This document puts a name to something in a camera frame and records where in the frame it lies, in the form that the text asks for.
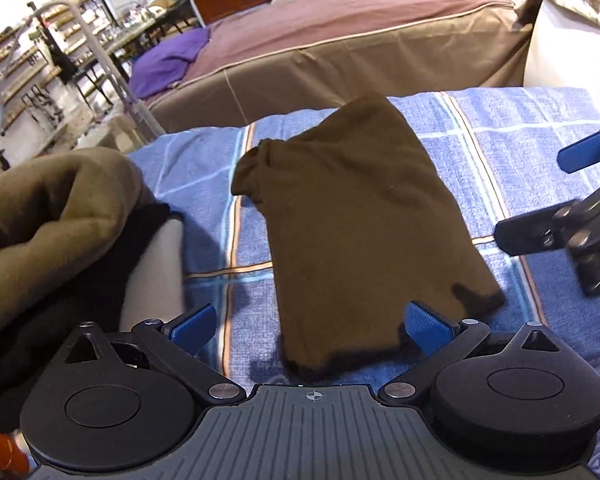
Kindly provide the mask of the olive green garment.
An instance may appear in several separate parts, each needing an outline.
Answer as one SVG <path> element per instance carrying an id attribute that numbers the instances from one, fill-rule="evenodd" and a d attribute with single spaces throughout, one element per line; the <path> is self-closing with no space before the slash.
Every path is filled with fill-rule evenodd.
<path id="1" fill-rule="evenodd" d="M 140 168 L 111 148 L 0 174 L 0 330 L 105 255 L 132 212 L 155 200 Z"/>

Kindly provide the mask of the blue plaid bed sheet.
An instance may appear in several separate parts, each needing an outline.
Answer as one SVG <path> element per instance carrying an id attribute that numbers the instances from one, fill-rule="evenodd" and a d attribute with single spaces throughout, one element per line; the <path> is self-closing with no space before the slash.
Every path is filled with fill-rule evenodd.
<path id="1" fill-rule="evenodd" d="M 600 164 L 565 174 L 557 152 L 600 128 L 600 95 L 579 89 L 469 89 L 397 98 L 394 105 L 454 194 L 478 252 L 506 295 L 486 318 L 500 332 L 546 324 L 600 372 L 600 297 L 582 295 L 564 252 L 511 257 L 494 243 L 508 217 L 582 197 L 600 186 Z M 484 479 L 446 452 L 413 412 L 376 402 L 402 373 L 384 361 L 309 387 L 284 370 L 263 217 L 230 194 L 238 159 L 265 139 L 286 140 L 325 118 L 321 110 L 242 128 L 163 136 L 133 162 L 159 200 L 184 218 L 184 295 L 212 304 L 218 334 L 201 353 L 253 400 L 212 415 L 210 434 L 145 471 L 148 479 Z"/>

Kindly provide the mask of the brown and mauve mattress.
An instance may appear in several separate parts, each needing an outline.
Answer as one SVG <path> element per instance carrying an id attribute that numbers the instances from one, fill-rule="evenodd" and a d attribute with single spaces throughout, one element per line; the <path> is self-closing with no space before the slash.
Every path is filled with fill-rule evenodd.
<path id="1" fill-rule="evenodd" d="M 244 126 L 378 92 L 518 87 L 538 12 L 509 0 L 292 0 L 224 18 L 150 98 L 169 132 Z"/>

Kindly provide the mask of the cluttered metal shelf rack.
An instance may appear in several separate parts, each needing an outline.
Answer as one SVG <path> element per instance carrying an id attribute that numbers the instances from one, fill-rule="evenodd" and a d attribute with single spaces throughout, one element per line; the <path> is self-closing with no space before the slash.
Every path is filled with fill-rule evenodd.
<path id="1" fill-rule="evenodd" d="M 128 81 L 133 58 L 193 21 L 187 0 L 28 4 L 0 33 L 0 173 L 52 148 L 73 148 L 102 118 L 130 112 L 133 139 L 159 133 Z"/>

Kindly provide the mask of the white crumpled duvet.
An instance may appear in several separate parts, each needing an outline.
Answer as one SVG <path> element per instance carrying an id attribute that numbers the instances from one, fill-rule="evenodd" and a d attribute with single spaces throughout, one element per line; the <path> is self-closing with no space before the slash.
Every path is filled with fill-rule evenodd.
<path id="1" fill-rule="evenodd" d="M 600 27 L 543 0 L 524 66 L 524 85 L 600 93 Z"/>

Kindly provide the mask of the purple cloth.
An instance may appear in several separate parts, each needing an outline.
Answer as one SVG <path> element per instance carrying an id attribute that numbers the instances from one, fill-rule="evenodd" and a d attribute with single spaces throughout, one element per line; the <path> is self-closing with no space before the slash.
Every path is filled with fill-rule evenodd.
<path id="1" fill-rule="evenodd" d="M 132 65 L 129 86 L 134 96 L 148 99 L 180 81 L 209 39 L 210 29 L 193 28 L 142 54 Z"/>

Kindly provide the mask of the dark brown long-sleeve shirt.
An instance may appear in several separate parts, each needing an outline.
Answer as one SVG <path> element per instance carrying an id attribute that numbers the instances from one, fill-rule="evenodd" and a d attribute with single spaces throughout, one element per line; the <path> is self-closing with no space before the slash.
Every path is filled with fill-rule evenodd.
<path id="1" fill-rule="evenodd" d="M 411 301 L 454 322 L 504 304 L 453 194 L 383 96 L 262 140 L 232 191 L 264 217 L 283 360 L 305 380 L 399 354 Z"/>

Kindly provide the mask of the grey and black garment pile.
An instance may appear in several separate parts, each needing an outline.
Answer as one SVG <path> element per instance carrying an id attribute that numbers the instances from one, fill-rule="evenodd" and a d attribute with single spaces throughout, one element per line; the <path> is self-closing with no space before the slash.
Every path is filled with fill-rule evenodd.
<path id="1" fill-rule="evenodd" d="M 0 329 L 0 431 L 19 427 L 24 401 L 52 357 L 82 322 L 126 332 L 184 310 L 183 218 L 165 204 L 132 212 L 102 258 Z"/>

